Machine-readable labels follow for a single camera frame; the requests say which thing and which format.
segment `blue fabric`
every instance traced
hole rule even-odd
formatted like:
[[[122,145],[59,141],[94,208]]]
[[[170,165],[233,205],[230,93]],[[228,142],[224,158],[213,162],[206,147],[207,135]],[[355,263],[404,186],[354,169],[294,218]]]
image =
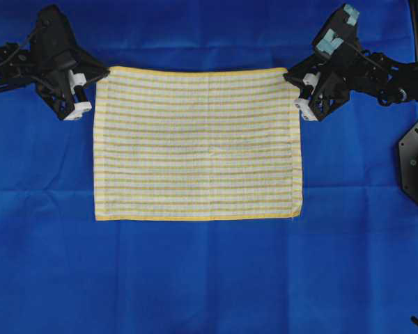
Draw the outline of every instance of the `blue fabric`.
[[[0,1],[0,45],[45,5]],[[59,2],[108,65],[182,71],[294,65],[340,5]],[[414,60],[407,0],[352,5],[366,48]],[[417,117],[353,94],[303,122],[298,218],[95,222],[93,112],[59,122],[33,87],[0,94],[0,333],[418,333],[418,207],[396,153]]]

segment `cable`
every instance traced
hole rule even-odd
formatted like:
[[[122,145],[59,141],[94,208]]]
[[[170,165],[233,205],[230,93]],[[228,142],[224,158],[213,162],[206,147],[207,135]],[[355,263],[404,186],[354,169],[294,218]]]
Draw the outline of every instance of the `cable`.
[[[356,48],[353,44],[349,43],[349,42],[345,42],[349,47],[351,47],[352,49],[354,49],[362,58],[364,58],[366,61],[368,61],[369,63],[372,63],[373,65],[375,65],[376,67],[378,67],[380,70],[386,72],[387,74],[392,75],[389,71],[387,71],[385,68],[383,68],[381,65],[379,65],[377,62],[372,61],[369,57],[365,56],[358,48]]]
[[[17,46],[17,49],[14,50],[14,52],[12,54],[9,55],[9,57],[7,59],[5,59],[4,61],[2,61],[0,63],[0,67],[9,63],[11,61],[11,59],[14,58],[14,56],[25,46],[29,43],[29,41],[32,39],[32,37],[38,32],[38,29],[35,28],[34,30],[32,30],[32,32],[28,35],[28,37],[26,37],[26,39],[21,43],[21,45]]]
[[[48,88],[50,91],[54,92],[54,87],[51,86],[48,81],[43,80],[41,78],[36,77],[35,75],[31,75],[30,78],[36,80],[38,83],[44,85],[46,88]]]

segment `yellow hem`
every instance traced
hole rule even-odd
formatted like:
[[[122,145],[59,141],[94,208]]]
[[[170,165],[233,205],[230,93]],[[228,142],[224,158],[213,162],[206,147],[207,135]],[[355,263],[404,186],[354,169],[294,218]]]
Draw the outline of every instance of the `yellow hem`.
[[[257,73],[287,73],[287,69],[284,67],[274,67],[268,68],[265,70],[241,70],[241,71],[223,71],[223,72],[166,72],[158,70],[145,70],[141,68],[133,67],[124,67],[124,66],[112,66],[110,71],[123,71],[131,73],[142,73],[142,74],[153,74],[160,76],[171,76],[171,77],[218,77],[218,76],[230,76],[234,77],[235,75],[247,75],[247,74],[257,74]]]
[[[260,214],[251,216],[215,216],[215,217],[152,217],[152,216],[96,216],[97,221],[232,221],[241,219],[262,218],[295,218],[300,210],[294,214]]]

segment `blue cloth surface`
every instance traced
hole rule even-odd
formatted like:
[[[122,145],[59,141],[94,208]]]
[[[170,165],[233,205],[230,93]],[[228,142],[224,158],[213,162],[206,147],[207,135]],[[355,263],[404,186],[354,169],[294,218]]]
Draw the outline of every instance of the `blue cloth surface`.
[[[340,1],[60,1],[107,65],[290,67]],[[407,0],[361,0],[362,44],[414,60]],[[0,1],[0,45],[44,1]],[[94,100],[94,88],[87,91]],[[95,222],[93,112],[59,122],[33,86],[0,94],[0,333],[418,333],[418,207],[396,142],[417,104],[351,102],[302,123],[294,219]]]

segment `striped towel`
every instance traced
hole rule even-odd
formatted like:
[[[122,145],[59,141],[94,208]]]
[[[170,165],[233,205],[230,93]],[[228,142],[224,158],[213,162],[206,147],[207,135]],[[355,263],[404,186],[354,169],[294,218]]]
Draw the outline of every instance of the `striped towel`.
[[[300,214],[299,90],[285,72],[113,67],[96,94],[96,219]]]

